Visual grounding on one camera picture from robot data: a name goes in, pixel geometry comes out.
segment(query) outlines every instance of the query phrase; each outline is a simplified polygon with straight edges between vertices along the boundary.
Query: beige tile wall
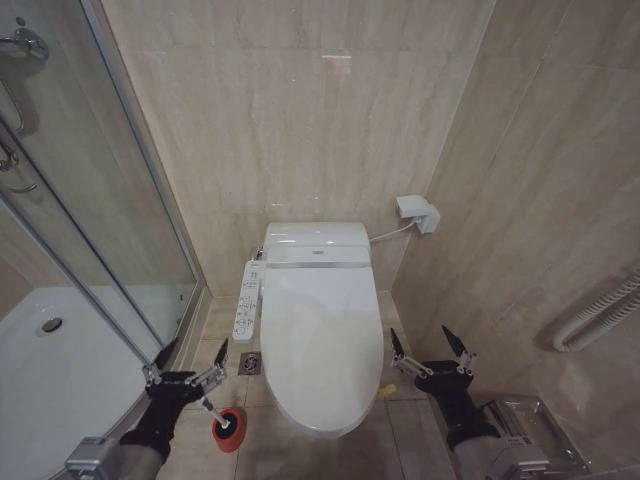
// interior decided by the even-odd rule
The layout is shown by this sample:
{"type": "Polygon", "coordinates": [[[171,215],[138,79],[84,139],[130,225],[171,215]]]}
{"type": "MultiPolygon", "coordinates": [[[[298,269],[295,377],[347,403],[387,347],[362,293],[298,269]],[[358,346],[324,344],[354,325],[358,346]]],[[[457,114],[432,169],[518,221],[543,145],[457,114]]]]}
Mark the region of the beige tile wall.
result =
{"type": "MultiPolygon", "coordinates": [[[[271,221],[398,227],[493,0],[103,0],[214,295],[271,221]]],[[[379,289],[406,246],[376,245],[379,289]]]]}
{"type": "Polygon", "coordinates": [[[448,325],[476,391],[541,395],[595,471],[640,462],[640,316],[581,353],[549,332],[640,263],[639,29],[639,1],[498,1],[393,287],[421,359],[448,325]]]}

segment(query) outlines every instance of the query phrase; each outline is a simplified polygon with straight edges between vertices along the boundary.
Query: bidet control panel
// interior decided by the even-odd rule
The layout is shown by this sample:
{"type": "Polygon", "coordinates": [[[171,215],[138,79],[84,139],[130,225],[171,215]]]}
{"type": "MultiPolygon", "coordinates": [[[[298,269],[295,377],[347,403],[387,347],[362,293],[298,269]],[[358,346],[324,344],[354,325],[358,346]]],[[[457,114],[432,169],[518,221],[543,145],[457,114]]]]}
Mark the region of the bidet control panel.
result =
{"type": "Polygon", "coordinates": [[[248,342],[253,337],[264,268],[264,260],[249,260],[244,265],[236,320],[233,324],[233,339],[236,342],[248,342]]]}

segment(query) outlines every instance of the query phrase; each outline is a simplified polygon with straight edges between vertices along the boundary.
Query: shower enclosure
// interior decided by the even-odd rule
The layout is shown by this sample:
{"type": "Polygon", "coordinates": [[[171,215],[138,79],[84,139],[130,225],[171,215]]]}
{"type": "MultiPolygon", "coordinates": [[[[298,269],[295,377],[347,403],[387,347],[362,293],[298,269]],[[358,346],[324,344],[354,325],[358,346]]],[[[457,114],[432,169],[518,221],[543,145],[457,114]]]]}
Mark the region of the shower enclosure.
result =
{"type": "Polygon", "coordinates": [[[0,478],[48,478],[203,289],[97,0],[0,0],[0,228],[0,478]]]}

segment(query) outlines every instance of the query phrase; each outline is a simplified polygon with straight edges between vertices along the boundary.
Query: wall outlet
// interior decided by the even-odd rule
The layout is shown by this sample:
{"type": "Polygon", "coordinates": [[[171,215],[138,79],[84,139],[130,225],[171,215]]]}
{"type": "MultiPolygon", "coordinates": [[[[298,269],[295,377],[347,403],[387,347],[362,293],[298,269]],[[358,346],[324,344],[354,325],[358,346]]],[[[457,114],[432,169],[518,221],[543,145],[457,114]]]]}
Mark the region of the wall outlet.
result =
{"type": "Polygon", "coordinates": [[[433,233],[440,223],[440,212],[434,205],[429,205],[429,213],[416,218],[416,225],[420,233],[433,233]]]}
{"type": "Polygon", "coordinates": [[[433,233],[440,222],[440,212],[421,195],[396,197],[401,218],[413,218],[420,233],[433,233]]]}

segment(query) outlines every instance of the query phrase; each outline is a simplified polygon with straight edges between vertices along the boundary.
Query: white toilet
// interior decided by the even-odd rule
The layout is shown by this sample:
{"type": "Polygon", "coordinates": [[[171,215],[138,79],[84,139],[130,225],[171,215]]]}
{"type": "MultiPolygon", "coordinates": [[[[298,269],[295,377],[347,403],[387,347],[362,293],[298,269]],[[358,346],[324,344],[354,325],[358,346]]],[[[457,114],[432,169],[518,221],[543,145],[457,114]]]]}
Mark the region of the white toilet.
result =
{"type": "Polygon", "coordinates": [[[260,345],[280,410],[335,438],[373,406],[382,326],[360,223],[272,223],[264,244],[260,345]]]}

